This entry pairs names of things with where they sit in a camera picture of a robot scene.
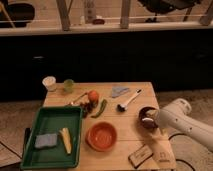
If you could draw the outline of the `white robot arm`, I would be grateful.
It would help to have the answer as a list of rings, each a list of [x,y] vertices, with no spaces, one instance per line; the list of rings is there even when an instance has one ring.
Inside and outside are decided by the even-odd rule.
[[[191,111],[189,102],[178,98],[157,110],[154,121],[161,129],[171,126],[213,152],[213,126],[189,117]]]

